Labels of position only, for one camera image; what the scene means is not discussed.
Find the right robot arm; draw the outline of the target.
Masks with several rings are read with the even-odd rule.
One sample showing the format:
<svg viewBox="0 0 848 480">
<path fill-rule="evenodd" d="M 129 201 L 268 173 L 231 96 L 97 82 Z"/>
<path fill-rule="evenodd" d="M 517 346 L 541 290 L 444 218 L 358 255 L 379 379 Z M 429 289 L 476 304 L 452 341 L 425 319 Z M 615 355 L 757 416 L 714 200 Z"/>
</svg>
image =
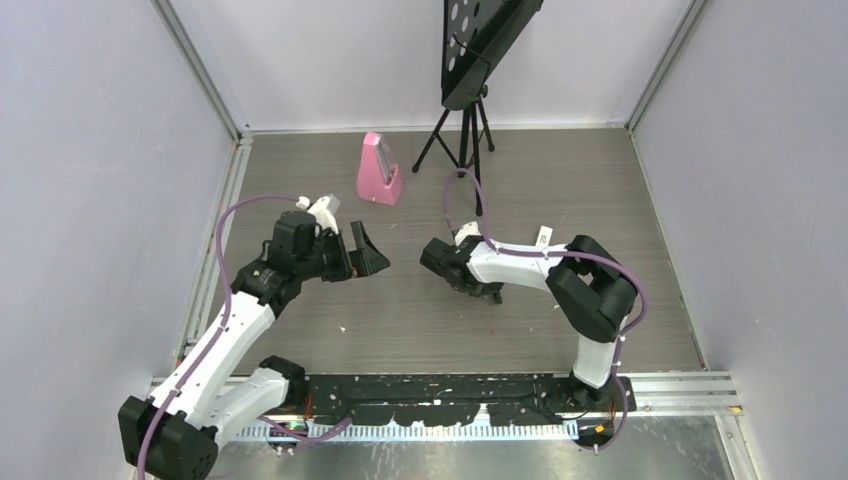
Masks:
<svg viewBox="0 0 848 480">
<path fill-rule="evenodd" d="M 608 380 L 616 366 L 619 336 L 641 285 L 593 238 L 577 235 L 551 248 L 501 243 L 481 235 L 458 237 L 455 244 L 433 238 L 420 263 L 455 291 L 497 303 L 507 284 L 550 293 L 578 334 L 572 400 L 591 411 L 610 398 Z"/>
</svg>

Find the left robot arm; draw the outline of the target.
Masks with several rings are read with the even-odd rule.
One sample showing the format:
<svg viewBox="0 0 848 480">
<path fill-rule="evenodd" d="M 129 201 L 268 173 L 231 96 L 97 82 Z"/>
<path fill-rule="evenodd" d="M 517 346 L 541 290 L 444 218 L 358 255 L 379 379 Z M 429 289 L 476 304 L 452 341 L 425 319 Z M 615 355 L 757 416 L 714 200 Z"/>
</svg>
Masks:
<svg viewBox="0 0 848 480">
<path fill-rule="evenodd" d="M 253 343 L 281 316 L 305 282 L 374 275 L 389 259 L 361 222 L 347 250 L 332 214 L 287 211 L 239 270 L 216 319 L 195 348 L 147 398 L 128 397 L 118 411 L 126 461 L 140 475 L 205 479 L 221 448 L 266 412 L 298 412 L 308 396 L 306 373 L 279 356 L 264 359 L 239 386 L 222 388 Z"/>
</svg>

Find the white remote control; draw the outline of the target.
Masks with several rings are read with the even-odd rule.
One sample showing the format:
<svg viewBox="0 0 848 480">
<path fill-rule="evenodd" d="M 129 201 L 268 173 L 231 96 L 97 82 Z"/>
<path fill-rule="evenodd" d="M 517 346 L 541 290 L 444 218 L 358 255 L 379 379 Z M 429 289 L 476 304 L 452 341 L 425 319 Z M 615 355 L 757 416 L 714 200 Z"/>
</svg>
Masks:
<svg viewBox="0 0 848 480">
<path fill-rule="evenodd" d="M 537 248 L 547 248 L 550 245 L 552 234 L 553 229 L 551 227 L 542 225 L 538 230 L 535 246 Z"/>
</svg>

